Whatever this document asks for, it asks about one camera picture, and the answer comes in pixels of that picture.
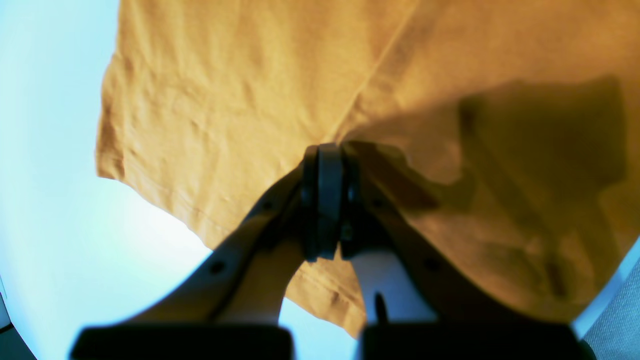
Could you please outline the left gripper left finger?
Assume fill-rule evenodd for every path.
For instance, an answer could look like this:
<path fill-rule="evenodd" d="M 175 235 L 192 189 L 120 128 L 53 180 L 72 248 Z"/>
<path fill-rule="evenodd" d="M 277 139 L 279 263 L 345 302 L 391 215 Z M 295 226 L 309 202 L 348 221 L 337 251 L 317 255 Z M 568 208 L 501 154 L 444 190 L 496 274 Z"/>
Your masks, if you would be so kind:
<path fill-rule="evenodd" d="M 210 257 L 126 325 L 275 325 L 291 278 L 316 257 L 318 152 L 309 146 Z"/>

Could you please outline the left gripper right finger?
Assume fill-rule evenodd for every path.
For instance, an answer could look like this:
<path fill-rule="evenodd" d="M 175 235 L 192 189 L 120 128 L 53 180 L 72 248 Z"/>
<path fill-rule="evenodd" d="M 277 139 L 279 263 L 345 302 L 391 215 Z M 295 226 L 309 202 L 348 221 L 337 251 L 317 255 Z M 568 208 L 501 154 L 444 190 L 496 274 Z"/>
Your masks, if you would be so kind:
<path fill-rule="evenodd" d="M 352 262 L 374 327 L 434 331 L 568 331 L 488 296 L 407 224 L 357 158 L 320 146 L 320 257 Z"/>

